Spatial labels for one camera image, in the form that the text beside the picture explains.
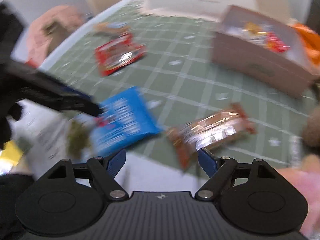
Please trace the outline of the brown shiny snack bar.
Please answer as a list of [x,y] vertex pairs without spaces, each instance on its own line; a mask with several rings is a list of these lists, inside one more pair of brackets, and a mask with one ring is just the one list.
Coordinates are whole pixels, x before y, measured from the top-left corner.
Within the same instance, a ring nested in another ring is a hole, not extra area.
[[247,134],[255,134],[253,122],[239,103],[181,126],[167,130],[178,161],[183,170],[187,170],[202,148],[215,149],[234,142]]

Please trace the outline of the blue snack packet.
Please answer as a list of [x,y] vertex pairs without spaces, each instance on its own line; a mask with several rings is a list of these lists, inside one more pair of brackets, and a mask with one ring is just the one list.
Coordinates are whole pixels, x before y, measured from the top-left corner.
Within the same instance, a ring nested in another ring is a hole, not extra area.
[[99,106],[102,113],[90,135],[97,155],[105,157],[162,131],[136,86],[104,100]]

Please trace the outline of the red snack bag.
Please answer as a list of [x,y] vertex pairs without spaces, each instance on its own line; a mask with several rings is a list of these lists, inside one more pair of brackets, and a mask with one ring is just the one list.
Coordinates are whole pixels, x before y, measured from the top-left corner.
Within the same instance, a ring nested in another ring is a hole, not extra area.
[[96,48],[94,55],[100,75],[110,76],[143,58],[146,47],[135,42],[131,33],[125,33]]

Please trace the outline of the long orange cracker tube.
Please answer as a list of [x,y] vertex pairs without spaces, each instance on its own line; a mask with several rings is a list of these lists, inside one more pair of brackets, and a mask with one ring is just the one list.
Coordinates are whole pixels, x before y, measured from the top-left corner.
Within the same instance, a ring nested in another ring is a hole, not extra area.
[[130,26],[125,22],[101,22],[93,26],[97,33],[120,36],[130,31]]

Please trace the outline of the white printed paper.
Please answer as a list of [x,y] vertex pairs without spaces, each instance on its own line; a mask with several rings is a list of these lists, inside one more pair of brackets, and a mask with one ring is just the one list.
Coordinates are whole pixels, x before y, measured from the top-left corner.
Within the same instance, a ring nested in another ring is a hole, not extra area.
[[61,159],[73,163],[85,163],[93,157],[93,145],[84,147],[79,153],[68,150],[69,133],[72,123],[77,121],[93,128],[93,118],[75,111],[63,113],[43,107],[28,100],[20,102],[22,117],[10,121],[12,138],[22,150],[20,162],[11,169],[11,174],[22,174],[39,179]]

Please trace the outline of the pink plush toy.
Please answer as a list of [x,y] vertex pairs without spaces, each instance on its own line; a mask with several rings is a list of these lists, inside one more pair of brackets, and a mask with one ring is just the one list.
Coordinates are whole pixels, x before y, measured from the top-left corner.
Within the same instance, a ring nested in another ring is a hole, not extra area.
[[299,168],[277,169],[307,200],[308,215],[300,229],[305,237],[319,233],[319,156],[310,154],[303,158]]

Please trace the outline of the brown plush toy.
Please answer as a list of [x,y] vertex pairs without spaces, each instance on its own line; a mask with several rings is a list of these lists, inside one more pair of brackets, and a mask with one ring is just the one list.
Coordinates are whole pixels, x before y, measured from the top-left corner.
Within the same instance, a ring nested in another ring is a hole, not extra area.
[[320,139],[320,109],[319,106],[309,115],[302,132],[302,139],[309,147],[319,147]]

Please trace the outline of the green checkered tablecloth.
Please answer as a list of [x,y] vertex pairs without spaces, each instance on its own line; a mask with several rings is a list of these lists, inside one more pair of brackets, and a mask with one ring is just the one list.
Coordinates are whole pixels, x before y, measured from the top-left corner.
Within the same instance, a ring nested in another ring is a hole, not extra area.
[[210,115],[239,102],[256,124],[257,133],[217,150],[240,162],[263,158],[274,167],[297,167],[309,150],[300,133],[316,105],[311,91],[291,98],[255,79],[210,63],[213,24],[200,19],[143,16],[132,1],[99,16],[100,21],[126,22],[146,57],[122,70],[101,77],[94,50],[106,38],[91,32],[88,22],[74,44],[42,69],[102,101],[137,86],[148,101],[158,101],[152,112],[168,129]]

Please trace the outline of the pink cardboard box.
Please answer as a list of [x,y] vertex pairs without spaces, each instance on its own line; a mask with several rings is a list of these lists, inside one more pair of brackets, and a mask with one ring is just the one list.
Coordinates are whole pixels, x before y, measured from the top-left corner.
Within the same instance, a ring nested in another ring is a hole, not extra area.
[[[246,22],[270,25],[290,50],[275,53],[246,41],[242,37]],[[292,27],[235,5],[227,9],[215,29],[210,58],[214,63],[249,75],[296,98],[319,80],[319,70],[311,65]]]

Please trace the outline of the red yellow packet in box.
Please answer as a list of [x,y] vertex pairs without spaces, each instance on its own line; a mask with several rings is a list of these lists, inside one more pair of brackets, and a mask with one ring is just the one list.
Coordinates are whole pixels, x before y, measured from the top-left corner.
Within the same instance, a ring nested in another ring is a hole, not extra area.
[[242,37],[246,41],[275,53],[282,54],[291,48],[272,31],[268,24],[246,22],[242,28]]

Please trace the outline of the orange snack bag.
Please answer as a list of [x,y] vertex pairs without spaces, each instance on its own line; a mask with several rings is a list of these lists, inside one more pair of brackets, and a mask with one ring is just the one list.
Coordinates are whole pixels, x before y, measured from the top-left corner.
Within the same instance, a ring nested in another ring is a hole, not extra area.
[[300,36],[305,52],[310,62],[319,67],[320,62],[320,36],[314,30],[301,23],[290,25]]

